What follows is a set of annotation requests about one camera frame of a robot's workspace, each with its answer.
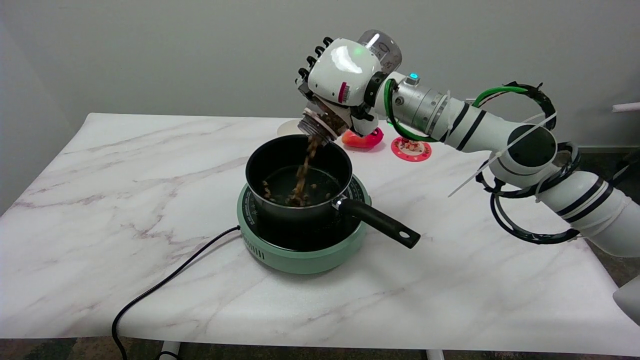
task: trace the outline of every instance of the pan handle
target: pan handle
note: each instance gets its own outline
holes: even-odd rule
[[[420,234],[404,226],[398,220],[384,214],[362,201],[341,197],[333,203],[340,213],[351,215],[371,225],[379,232],[401,243],[409,249],[420,240]]]

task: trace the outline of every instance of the black saucepan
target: black saucepan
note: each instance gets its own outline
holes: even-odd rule
[[[347,215],[360,219],[409,249],[420,240],[420,234],[397,220],[342,194],[351,181],[351,160],[334,143],[318,148],[309,162],[305,205],[289,204],[286,198],[296,187],[296,172],[305,162],[307,146],[305,135],[287,135],[263,144],[249,157],[246,180],[255,197],[259,217],[291,229],[320,227],[339,215]]]

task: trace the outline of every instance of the black stripe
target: black stripe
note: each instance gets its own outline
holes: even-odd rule
[[[508,172],[511,175],[527,176],[527,174],[518,174],[517,172],[513,172],[513,171],[509,170],[506,166],[504,166],[504,164],[502,163],[502,160],[500,160],[500,158],[498,158],[498,164],[500,164],[500,166],[502,166],[503,170],[505,170],[506,172]]]
[[[453,134],[453,132],[456,130],[456,127],[458,127],[458,125],[460,125],[460,122],[462,121],[462,119],[467,114],[467,110],[469,110],[469,104],[467,104],[465,102],[465,105],[462,107],[462,110],[460,110],[460,114],[458,114],[458,117],[456,117],[456,120],[453,122],[453,127],[451,128],[451,131],[449,131],[449,136],[451,136],[451,134]],[[440,142],[444,142],[444,140],[446,140],[446,138],[447,138],[447,132],[445,131],[444,135],[442,135],[440,137],[439,141]]]
[[[484,117],[484,114],[486,114],[486,111],[484,111],[484,110],[480,111],[480,114],[478,114],[478,117],[476,118],[474,123],[471,125],[471,128],[467,131],[467,133],[465,134],[465,137],[462,139],[462,141],[460,142],[460,144],[456,148],[457,151],[462,151],[462,149],[465,148],[465,145],[467,144],[467,141],[469,141],[471,136],[474,134],[474,131],[477,129],[478,125],[480,125],[480,121],[482,121],[482,119]]]
[[[563,216],[577,209],[578,206],[584,204],[587,200],[589,200],[589,198],[593,196],[593,194],[595,194],[598,191],[598,189],[602,186],[602,183],[604,183],[604,180],[601,177],[599,177],[598,181],[596,181],[596,183],[593,184],[593,186],[589,190],[587,190],[587,192],[584,193],[583,196],[579,197],[576,201],[572,202],[566,208],[560,211],[556,211],[556,214]]]
[[[613,186],[611,186],[611,184],[607,184],[607,189],[604,191],[604,193],[602,193],[602,195],[600,195],[600,197],[596,201],[594,201],[591,205],[587,206],[586,209],[582,210],[577,215],[574,215],[565,220],[567,222],[576,222],[584,218],[585,216],[589,215],[595,208],[599,207],[604,202],[604,200],[607,200],[607,198],[609,197],[609,195],[611,195],[612,192],[613,192]]]

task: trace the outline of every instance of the pink coaster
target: pink coaster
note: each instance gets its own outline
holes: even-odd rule
[[[396,138],[391,143],[391,151],[402,160],[418,163],[431,156],[431,146],[426,142],[414,142],[403,137]]]

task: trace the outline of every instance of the white marble surface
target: white marble surface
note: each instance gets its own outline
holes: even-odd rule
[[[103,336],[118,310],[206,239],[237,224],[251,152],[285,119],[91,114],[0,218],[0,336]],[[499,229],[471,183],[486,154],[388,145],[349,152],[373,204],[420,233],[408,250],[369,231],[355,257],[314,276],[274,272],[227,237],[133,307],[137,338],[318,347],[451,348],[640,356],[640,328],[611,298],[583,241],[537,246]],[[566,225],[532,200],[525,227]]]

